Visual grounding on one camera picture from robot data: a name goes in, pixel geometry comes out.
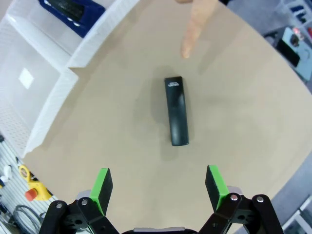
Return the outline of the green-padded black right gripper right finger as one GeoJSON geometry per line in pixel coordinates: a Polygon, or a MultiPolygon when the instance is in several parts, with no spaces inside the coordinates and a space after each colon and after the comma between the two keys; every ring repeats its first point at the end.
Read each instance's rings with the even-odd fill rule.
{"type": "Polygon", "coordinates": [[[249,234],[283,233],[268,196],[248,199],[230,192],[216,165],[207,166],[205,186],[214,213],[200,229],[201,234],[226,234],[232,224],[241,224],[249,234]]]}

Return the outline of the green-padded black right gripper left finger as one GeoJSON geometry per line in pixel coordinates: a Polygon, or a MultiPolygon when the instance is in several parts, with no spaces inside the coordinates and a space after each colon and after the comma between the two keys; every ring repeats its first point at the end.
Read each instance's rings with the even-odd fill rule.
{"type": "Polygon", "coordinates": [[[80,229],[88,229],[93,234],[117,234],[106,217],[112,190],[110,169],[100,169],[89,196],[71,204],[56,200],[49,205],[39,233],[75,234],[80,229]]]}

